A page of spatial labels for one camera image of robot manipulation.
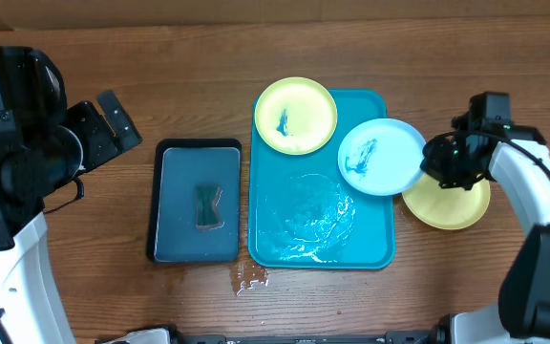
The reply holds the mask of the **light blue plate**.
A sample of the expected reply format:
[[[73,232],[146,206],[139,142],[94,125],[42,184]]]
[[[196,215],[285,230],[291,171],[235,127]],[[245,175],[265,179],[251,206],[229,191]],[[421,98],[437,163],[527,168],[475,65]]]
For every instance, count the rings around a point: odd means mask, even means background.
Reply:
[[[422,176],[425,144],[423,136],[407,122],[371,119],[343,138],[338,167],[344,180],[356,190],[372,196],[392,196],[409,189]]]

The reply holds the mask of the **green scrubbing sponge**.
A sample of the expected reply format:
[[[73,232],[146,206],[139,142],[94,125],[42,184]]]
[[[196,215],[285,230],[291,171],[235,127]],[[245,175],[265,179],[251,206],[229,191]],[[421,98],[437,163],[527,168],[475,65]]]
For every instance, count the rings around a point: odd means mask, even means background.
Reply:
[[[195,186],[195,224],[197,230],[213,230],[223,226],[218,210],[222,189],[216,184],[201,183]]]

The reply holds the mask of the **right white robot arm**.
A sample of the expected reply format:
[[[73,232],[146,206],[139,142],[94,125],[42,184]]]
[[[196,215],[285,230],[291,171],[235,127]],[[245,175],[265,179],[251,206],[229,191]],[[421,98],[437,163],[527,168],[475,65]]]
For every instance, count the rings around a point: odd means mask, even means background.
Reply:
[[[525,240],[494,305],[444,317],[433,343],[550,343],[550,154],[533,127],[456,130],[434,137],[421,168],[442,188],[500,185]]]

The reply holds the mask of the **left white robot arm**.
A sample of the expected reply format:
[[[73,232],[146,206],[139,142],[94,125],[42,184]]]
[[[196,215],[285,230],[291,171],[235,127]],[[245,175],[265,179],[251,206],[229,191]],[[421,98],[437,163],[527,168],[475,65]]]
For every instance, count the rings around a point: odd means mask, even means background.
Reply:
[[[113,92],[70,105],[47,55],[0,46],[0,343],[74,341],[44,201],[141,141]]]

